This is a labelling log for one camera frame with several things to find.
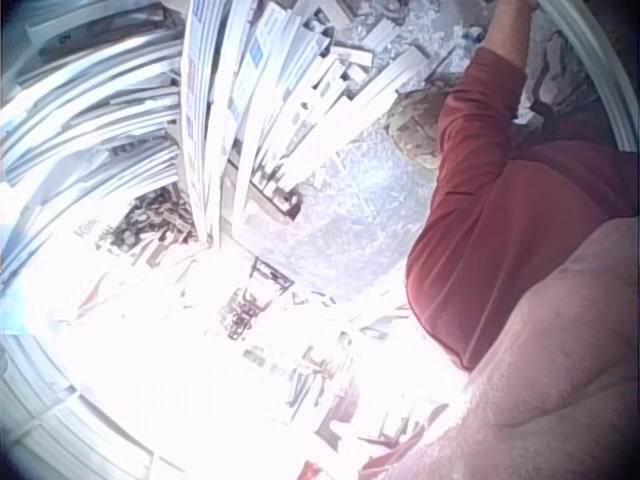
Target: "forearm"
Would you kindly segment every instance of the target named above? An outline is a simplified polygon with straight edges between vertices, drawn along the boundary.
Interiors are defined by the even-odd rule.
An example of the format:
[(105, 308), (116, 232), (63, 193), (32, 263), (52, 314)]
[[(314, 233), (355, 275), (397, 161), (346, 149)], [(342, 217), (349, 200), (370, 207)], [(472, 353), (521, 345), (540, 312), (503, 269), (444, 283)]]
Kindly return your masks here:
[(483, 46), (524, 70), (532, 11), (530, 0), (498, 0)]

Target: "red long-sleeve shirt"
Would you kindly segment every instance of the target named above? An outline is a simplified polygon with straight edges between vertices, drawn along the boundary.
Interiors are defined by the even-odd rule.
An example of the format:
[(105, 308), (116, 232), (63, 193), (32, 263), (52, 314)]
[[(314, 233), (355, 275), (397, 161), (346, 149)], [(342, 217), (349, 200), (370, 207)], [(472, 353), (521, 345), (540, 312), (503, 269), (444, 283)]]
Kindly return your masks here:
[(407, 263), (415, 316), (467, 371), (529, 288), (599, 225), (638, 215), (636, 155), (588, 129), (514, 153), (524, 83), (509, 61), (477, 51), (440, 116), (438, 184)]

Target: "maroon shirt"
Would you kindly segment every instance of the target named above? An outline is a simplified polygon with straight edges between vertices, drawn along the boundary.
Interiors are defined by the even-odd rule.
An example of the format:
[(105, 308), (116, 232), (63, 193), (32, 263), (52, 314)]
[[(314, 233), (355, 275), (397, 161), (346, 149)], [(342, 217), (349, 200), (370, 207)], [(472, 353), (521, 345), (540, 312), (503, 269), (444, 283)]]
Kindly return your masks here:
[(480, 48), (445, 102), (441, 165), (407, 262), (409, 304), (456, 365), (473, 370), (524, 293), (599, 225), (638, 214), (636, 154), (564, 125), (514, 153), (525, 74)]

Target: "shirt sleeve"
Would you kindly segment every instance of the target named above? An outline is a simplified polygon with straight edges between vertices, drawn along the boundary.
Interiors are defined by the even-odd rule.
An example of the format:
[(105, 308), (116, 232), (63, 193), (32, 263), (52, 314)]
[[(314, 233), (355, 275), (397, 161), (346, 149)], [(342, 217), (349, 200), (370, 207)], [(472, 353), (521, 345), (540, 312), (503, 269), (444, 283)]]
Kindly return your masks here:
[(511, 121), (525, 81), (525, 73), (505, 58), (477, 50), (440, 113), (432, 214), (455, 208), (498, 179), (511, 151)]

